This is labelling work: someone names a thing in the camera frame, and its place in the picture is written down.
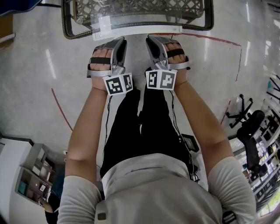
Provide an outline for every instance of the office chair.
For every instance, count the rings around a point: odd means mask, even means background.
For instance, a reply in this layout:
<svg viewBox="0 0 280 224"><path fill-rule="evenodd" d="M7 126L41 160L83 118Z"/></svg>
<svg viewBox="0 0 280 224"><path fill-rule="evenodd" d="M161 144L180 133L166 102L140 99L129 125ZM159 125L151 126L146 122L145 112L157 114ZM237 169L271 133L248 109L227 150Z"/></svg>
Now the office chair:
<svg viewBox="0 0 280 224"><path fill-rule="evenodd" d="M252 174L257 175L265 172L264 168L259 165L259 154L256 146L254 134L259 129L260 124L265 118L264 112L256 110L249 116L249 119L242 123L242 127L237 131L237 138L244 144L247 157L247 169Z"/></svg>
<svg viewBox="0 0 280 224"><path fill-rule="evenodd" d="M234 124L230 123L229 126L231 128L233 128L234 126L236 126L239 122L242 123L242 119L244 120L247 120L247 113L249 111L249 109L251 108L252 104L253 104L253 99L250 98L249 101L250 101L250 105L245 109L245 104L244 104L244 96L242 94L239 95L239 97L242 99L242 108L241 108L241 111L239 112L239 114L236 114L236 115L230 115L229 112L226 112L226 116L228 118L235 118L235 122Z"/></svg>

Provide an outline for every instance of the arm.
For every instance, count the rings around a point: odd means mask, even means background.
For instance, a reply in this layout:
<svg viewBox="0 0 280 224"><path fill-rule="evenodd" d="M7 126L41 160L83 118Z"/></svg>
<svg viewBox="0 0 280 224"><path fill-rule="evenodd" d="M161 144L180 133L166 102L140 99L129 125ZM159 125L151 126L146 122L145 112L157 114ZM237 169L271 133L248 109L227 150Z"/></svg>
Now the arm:
<svg viewBox="0 0 280 224"><path fill-rule="evenodd" d="M167 51L181 48L179 44L165 45ZM169 63L183 63L185 55L169 58ZM187 81L186 69L178 70L175 93L181 102L194 135L200 144L206 174L222 159L233 156L228 138L223 132L215 115Z"/></svg>
<svg viewBox="0 0 280 224"><path fill-rule="evenodd" d="M111 57L112 51L99 49L93 57ZM92 70L108 70L110 65L91 64ZM104 81L92 78L93 88L73 129L66 160L65 176L79 176L96 183L96 154L102 115L107 99Z"/></svg>

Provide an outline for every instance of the gray t-shirt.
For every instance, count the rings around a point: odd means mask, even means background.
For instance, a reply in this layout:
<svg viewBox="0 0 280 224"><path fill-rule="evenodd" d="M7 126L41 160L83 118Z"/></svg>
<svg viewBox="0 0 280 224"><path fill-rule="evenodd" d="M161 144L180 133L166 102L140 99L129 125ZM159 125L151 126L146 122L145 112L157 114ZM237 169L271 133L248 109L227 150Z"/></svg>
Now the gray t-shirt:
<svg viewBox="0 0 280 224"><path fill-rule="evenodd" d="M253 192L234 157L210 171L209 191L189 179L183 162L163 154L122 161L102 183L104 201L93 183L67 176L58 223L211 224L222 223L225 211L233 212L237 223L253 223L256 216Z"/></svg>

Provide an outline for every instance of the person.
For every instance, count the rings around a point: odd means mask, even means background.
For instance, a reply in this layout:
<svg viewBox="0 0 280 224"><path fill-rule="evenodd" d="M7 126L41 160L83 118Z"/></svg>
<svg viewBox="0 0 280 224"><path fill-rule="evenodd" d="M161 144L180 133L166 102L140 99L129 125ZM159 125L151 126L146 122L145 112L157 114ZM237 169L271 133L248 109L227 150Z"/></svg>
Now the person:
<svg viewBox="0 0 280 224"><path fill-rule="evenodd" d="M55 176L48 201L39 198L45 209L45 218L48 224L56 224L59 214L60 199L63 191L65 168L60 169Z"/></svg>
<svg viewBox="0 0 280 224"><path fill-rule="evenodd" d="M165 45L167 51L181 48ZM111 57L98 49L93 57ZM185 55L168 58L182 63ZM91 64L92 70L109 65ZM201 147L209 190L190 179L187 149L168 116L163 90L128 92L119 105L100 170L105 200L96 184L96 154L107 91L101 78L92 89L71 135L58 223L253 223L256 201L214 114L178 70L174 91Z"/></svg>

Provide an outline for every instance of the hand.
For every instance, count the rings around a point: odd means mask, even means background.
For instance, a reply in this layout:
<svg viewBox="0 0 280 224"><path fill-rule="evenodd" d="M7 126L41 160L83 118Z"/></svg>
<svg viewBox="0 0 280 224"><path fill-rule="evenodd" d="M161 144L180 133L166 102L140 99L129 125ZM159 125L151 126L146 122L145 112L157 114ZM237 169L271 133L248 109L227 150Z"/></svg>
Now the hand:
<svg viewBox="0 0 280 224"><path fill-rule="evenodd" d="M174 49L179 49L182 48L179 44L177 43L168 43L164 44L165 50L166 51L171 51ZM184 54L176 55L174 57L168 58L168 63L169 64L178 64L178 63L184 63L186 61L186 56ZM175 80L175 86L179 86L180 84L184 83L187 81L187 69L178 69L177 70L177 75L176 75L176 80Z"/></svg>
<svg viewBox="0 0 280 224"><path fill-rule="evenodd" d="M92 56L93 57L106 57L106 58L110 58L111 57L111 53L112 50L108 50L108 49L97 49L96 51L93 52ZM105 71L105 70L110 70L111 69L111 65L105 65L105 64L90 64L90 69L94 70L94 71ZM92 87L102 90L102 91L106 91L106 86L104 83L104 80L102 77L91 77L92 80Z"/></svg>

